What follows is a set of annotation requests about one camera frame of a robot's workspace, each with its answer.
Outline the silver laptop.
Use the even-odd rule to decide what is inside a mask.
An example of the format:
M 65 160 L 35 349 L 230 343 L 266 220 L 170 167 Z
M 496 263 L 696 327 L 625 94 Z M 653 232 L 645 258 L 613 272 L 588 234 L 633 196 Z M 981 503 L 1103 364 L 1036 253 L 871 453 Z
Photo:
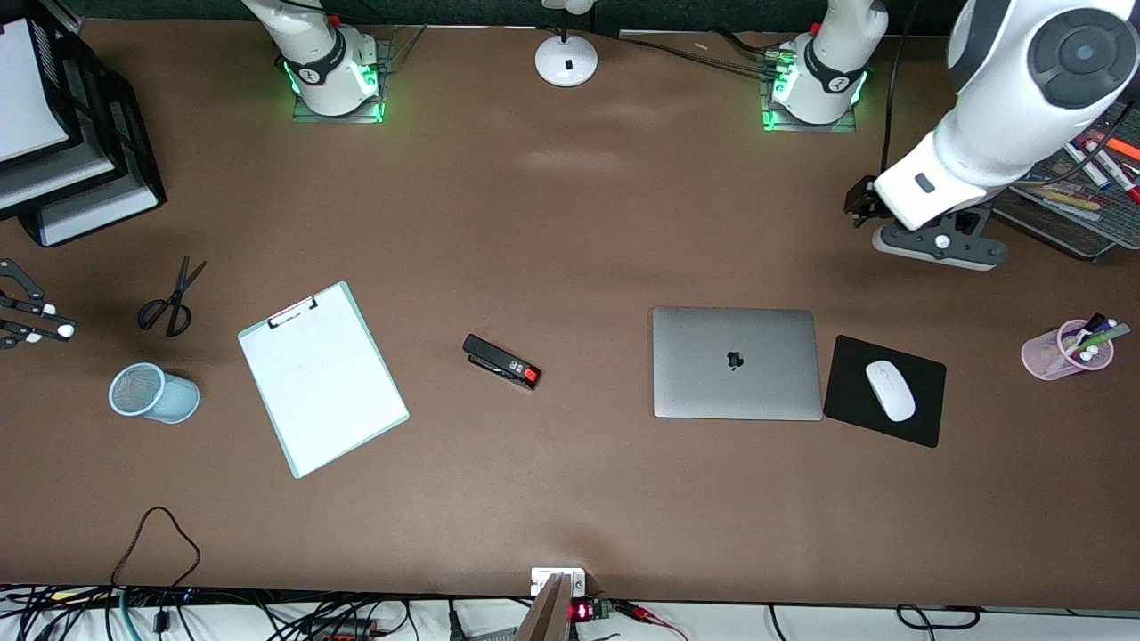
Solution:
M 656 307 L 652 352 L 656 417 L 823 417 L 809 310 Z

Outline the yellow marker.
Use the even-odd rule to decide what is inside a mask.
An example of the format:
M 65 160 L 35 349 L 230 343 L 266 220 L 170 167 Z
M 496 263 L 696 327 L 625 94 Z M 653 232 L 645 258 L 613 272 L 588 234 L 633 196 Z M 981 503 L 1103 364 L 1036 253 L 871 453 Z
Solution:
M 1062 204 L 1062 206 L 1082 208 L 1090 212 L 1100 210 L 1101 203 L 1096 196 L 1078 193 L 1078 190 L 1064 190 L 1041 185 L 1021 185 L 1023 190 L 1029 190 L 1039 198 L 1051 200 L 1051 202 Z

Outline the blue capped whiteboard marker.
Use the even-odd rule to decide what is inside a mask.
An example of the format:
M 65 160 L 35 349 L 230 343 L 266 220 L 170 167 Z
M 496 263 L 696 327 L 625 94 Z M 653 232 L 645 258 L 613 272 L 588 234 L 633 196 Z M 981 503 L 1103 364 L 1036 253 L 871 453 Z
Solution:
M 1098 190 L 1109 190 L 1112 188 L 1112 180 L 1096 165 L 1093 159 L 1088 157 L 1088 152 L 1082 151 L 1078 143 L 1067 141 L 1065 151 L 1070 155 L 1072 161 L 1076 163 L 1076 167 L 1070 170 L 1070 175 L 1077 175 L 1078 171 L 1083 172 Z

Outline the red capped whiteboard marker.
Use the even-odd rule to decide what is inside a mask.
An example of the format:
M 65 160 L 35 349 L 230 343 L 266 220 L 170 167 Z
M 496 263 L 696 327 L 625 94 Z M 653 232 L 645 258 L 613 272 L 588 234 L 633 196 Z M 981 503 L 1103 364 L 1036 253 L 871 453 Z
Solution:
M 1104 170 L 1112 176 L 1112 179 L 1114 179 L 1115 182 L 1119 184 L 1122 190 L 1127 193 L 1127 198 L 1131 198 L 1137 206 L 1140 206 L 1140 186 L 1135 186 L 1135 182 L 1132 182 L 1132 180 L 1127 178 L 1127 175 L 1125 175 L 1122 167 L 1119 167 L 1119 163 L 1117 163 L 1115 159 L 1109 157 L 1109 155 L 1104 153 L 1104 151 L 1096 152 L 1096 161 L 1104 167 Z

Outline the green marker with clear cap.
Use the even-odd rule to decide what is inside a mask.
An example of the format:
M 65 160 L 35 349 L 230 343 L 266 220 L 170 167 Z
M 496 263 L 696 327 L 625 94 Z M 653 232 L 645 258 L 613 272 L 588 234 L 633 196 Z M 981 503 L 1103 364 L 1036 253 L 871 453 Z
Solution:
M 1112 328 L 1106 328 L 1104 332 L 1098 332 L 1092 334 L 1092 336 L 1088 336 L 1082 344 L 1078 344 L 1078 351 L 1086 352 L 1092 348 L 1092 346 L 1107 344 L 1107 342 L 1117 339 L 1117 336 L 1124 336 L 1124 334 L 1127 334 L 1129 332 L 1131 332 L 1131 328 L 1129 328 L 1127 324 L 1117 324 L 1116 326 L 1112 326 Z

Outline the white paper stack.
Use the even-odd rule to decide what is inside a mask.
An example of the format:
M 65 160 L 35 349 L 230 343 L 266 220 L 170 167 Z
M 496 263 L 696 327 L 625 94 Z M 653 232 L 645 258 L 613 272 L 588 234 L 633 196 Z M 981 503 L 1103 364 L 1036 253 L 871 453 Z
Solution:
M 156 190 L 133 175 L 127 175 L 41 206 L 32 218 L 34 232 L 31 236 L 40 245 L 52 248 L 101 230 L 109 224 L 122 222 L 129 216 L 142 214 L 158 203 Z
M 49 157 L 0 169 L 0 212 L 36 204 L 57 190 L 70 190 L 90 180 L 114 175 L 117 167 L 97 141 L 81 141 Z
M 28 21 L 0 32 L 0 164 L 68 141 L 49 105 Z

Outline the grey mesh desk tray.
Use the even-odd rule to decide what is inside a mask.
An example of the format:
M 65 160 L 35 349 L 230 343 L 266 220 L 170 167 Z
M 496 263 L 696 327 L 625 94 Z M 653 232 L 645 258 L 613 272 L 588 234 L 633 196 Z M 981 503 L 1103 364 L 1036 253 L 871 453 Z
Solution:
M 1100 133 L 1112 133 L 1123 141 L 1140 147 L 1140 106 L 1135 106 L 1127 117 L 1119 122 L 1117 117 L 1122 111 L 1123 106 L 1115 104 L 1088 129 L 1086 133 L 1094 130 Z M 1075 143 L 1078 143 L 1082 151 L 1092 151 L 1098 143 L 1089 141 L 1086 133 L 1078 135 Z M 1140 186 L 1140 162 L 1124 159 L 1106 147 L 1104 153 L 1115 159 L 1127 178 L 1135 182 L 1135 186 Z M 1122 190 L 1119 184 L 1112 179 L 1096 159 L 1094 162 L 1112 180 L 1109 190 L 1098 190 L 1083 172 L 1070 175 L 1076 163 L 1065 149 L 1054 151 L 1051 157 L 1035 164 L 1028 175 L 993 200 L 995 216 L 1000 216 L 1003 222 L 1010 224 L 1017 230 L 1039 237 L 1078 259 L 1096 261 L 1116 248 L 1140 250 L 1140 206 L 1127 198 L 1127 193 Z M 1062 206 L 1051 200 L 1039 198 L 1029 190 L 1023 190 L 1021 185 L 1078 190 L 1096 196 L 1101 208 L 1090 212 L 1082 208 Z

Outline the black scissors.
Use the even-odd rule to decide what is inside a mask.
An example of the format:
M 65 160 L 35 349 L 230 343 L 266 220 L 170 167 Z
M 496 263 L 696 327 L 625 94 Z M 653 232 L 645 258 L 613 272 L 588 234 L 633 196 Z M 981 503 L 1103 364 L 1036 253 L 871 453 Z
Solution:
M 155 299 L 148 301 L 148 303 L 142 305 L 142 308 L 137 313 L 137 326 L 142 328 L 142 331 L 150 331 L 156 324 L 158 324 L 158 318 L 168 313 L 166 320 L 166 336 L 181 336 L 184 332 L 192 325 L 192 309 L 184 305 L 184 297 L 186 292 L 192 287 L 194 281 L 199 277 L 199 273 L 204 271 L 207 267 L 207 261 L 202 261 L 194 271 L 189 269 L 189 261 L 192 259 L 188 255 L 184 255 L 182 266 L 176 276 L 176 286 L 170 297 L 163 297 L 163 299 Z

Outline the blue mesh pen cup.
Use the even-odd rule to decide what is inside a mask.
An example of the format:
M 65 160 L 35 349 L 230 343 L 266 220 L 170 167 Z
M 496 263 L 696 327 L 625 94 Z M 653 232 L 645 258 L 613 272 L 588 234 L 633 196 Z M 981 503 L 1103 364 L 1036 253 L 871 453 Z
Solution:
M 136 362 L 109 382 L 109 406 L 122 417 L 155 419 L 176 425 L 199 406 L 199 387 L 153 362 Z

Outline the white computer mouse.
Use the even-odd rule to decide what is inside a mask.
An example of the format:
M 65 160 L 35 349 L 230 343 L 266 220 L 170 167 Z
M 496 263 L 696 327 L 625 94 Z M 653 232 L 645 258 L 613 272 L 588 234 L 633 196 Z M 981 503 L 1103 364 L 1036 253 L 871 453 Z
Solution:
M 876 400 L 883 409 L 883 415 L 891 422 L 904 422 L 915 415 L 915 396 L 894 362 L 869 362 L 866 378 L 868 384 L 871 386 L 876 395 Z

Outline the orange highlighter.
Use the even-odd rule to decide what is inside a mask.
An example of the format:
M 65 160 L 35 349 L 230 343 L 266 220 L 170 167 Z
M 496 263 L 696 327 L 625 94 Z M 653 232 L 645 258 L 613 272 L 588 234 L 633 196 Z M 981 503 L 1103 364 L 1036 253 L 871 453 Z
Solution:
M 1123 139 L 1114 137 L 1114 135 L 1106 137 L 1106 135 L 1096 130 L 1086 133 L 1086 137 L 1089 141 L 1104 141 L 1106 149 L 1115 151 L 1115 153 L 1122 155 L 1124 159 L 1132 159 L 1132 161 L 1140 162 L 1140 147 L 1135 147 L 1132 143 L 1123 141 Z

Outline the black mouse pad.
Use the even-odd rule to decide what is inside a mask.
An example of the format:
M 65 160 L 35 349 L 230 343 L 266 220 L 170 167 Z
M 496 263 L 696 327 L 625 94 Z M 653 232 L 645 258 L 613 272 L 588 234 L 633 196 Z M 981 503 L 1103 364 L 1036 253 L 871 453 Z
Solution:
M 894 362 L 915 396 L 917 413 L 907 421 L 895 423 L 886 417 L 868 384 L 868 363 L 879 360 Z M 940 441 L 945 383 L 946 366 L 940 362 L 840 334 L 834 340 L 824 415 L 847 425 L 865 427 L 901 441 L 935 448 Z

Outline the black stacked paper tray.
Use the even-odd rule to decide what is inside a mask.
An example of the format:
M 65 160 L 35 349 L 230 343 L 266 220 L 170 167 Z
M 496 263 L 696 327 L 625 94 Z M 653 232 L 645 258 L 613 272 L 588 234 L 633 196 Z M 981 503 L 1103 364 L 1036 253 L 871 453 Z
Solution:
M 114 175 L 105 175 L 105 177 L 90 180 L 78 188 L 57 190 L 40 203 L 0 212 L 0 222 L 9 219 L 17 220 L 24 232 L 28 234 L 28 238 L 33 240 L 31 236 L 31 232 L 34 232 L 32 218 L 36 216 L 36 211 L 41 206 L 48 206 L 56 200 L 68 198 L 82 193 L 82 190 L 90 190 L 90 188 L 127 177 L 127 175 L 133 175 L 135 178 L 150 186 L 152 190 L 156 190 L 160 198 L 158 206 L 163 206 L 166 203 L 166 188 L 160 181 L 158 160 L 155 159 L 153 146 L 150 146 L 135 89 L 127 81 L 127 78 L 121 76 L 114 68 L 107 68 L 96 56 L 93 49 L 85 44 L 81 36 L 78 36 L 78 33 L 66 29 L 60 18 L 50 11 L 46 0 L 0 1 L 0 32 L 3 31 L 5 23 L 21 18 L 28 21 L 28 25 L 32 27 L 34 44 L 36 44 L 36 58 L 39 58 L 41 74 L 44 78 L 49 105 L 52 106 L 56 117 L 62 121 L 62 125 L 68 130 L 70 140 L 57 143 L 49 149 L 34 151 L 26 157 L 1 163 L 0 169 L 16 167 L 16 164 L 32 161 L 32 159 L 49 157 L 56 151 L 70 149 L 81 141 L 97 141 L 101 151 L 105 151 L 113 159 L 117 170 Z M 158 206 L 150 208 L 142 214 L 147 214 Z

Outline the pink mesh pen cup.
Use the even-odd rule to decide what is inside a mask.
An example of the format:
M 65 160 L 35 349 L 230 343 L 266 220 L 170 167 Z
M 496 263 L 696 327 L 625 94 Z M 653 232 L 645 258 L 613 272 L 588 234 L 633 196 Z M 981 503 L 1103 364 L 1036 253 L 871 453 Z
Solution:
M 1096 370 L 1107 370 L 1114 362 L 1115 344 L 1097 344 L 1098 354 L 1091 362 L 1082 362 L 1076 352 L 1067 352 L 1066 334 L 1078 331 L 1086 320 L 1066 320 L 1058 328 L 1034 336 L 1021 346 L 1021 365 L 1031 375 L 1043 381 L 1057 381 L 1060 378 L 1091 373 Z

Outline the white lamp base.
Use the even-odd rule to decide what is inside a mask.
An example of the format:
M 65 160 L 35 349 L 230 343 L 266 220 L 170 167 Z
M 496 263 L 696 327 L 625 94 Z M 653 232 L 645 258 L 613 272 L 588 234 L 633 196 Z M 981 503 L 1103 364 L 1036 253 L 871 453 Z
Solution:
M 571 34 L 571 16 L 591 13 L 596 0 L 542 0 L 542 7 L 559 11 L 557 33 L 539 44 L 534 54 L 534 66 L 542 80 L 551 86 L 583 86 L 594 78 L 598 68 L 598 52 L 585 36 Z

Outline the black stapler with red end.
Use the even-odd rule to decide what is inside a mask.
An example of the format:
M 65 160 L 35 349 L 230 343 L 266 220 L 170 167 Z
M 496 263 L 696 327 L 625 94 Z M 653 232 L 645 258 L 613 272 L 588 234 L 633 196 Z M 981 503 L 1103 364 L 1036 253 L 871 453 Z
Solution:
M 461 348 L 463 348 L 463 352 L 467 354 L 469 362 L 472 362 L 478 368 L 489 370 L 498 378 L 504 378 L 504 380 L 522 386 L 530 391 L 536 389 L 539 378 L 542 378 L 542 370 L 536 368 L 534 364 L 522 360 L 515 354 L 505 352 L 499 346 L 490 344 L 477 334 L 465 336 Z

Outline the orange and black connector strip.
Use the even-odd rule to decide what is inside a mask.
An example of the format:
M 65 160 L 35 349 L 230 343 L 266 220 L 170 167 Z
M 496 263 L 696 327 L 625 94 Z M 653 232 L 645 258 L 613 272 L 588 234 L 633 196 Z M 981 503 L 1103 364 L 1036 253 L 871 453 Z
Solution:
M 343 616 L 314 618 L 306 628 L 308 641 L 370 641 L 378 628 L 370 618 Z

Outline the small white box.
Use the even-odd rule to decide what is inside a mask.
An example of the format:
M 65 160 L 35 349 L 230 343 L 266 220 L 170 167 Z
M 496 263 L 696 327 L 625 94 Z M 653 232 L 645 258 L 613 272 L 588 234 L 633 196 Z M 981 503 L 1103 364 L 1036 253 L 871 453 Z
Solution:
M 587 573 L 581 567 L 536 567 L 531 569 L 530 597 L 538 597 L 549 576 L 567 575 L 573 584 L 573 598 L 586 597 Z

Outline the grey mounting post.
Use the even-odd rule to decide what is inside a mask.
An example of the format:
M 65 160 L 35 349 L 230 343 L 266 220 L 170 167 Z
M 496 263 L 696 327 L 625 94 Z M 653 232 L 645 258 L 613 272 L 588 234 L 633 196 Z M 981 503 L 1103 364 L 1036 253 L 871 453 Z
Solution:
M 573 620 L 571 573 L 549 573 L 512 641 L 567 641 Z

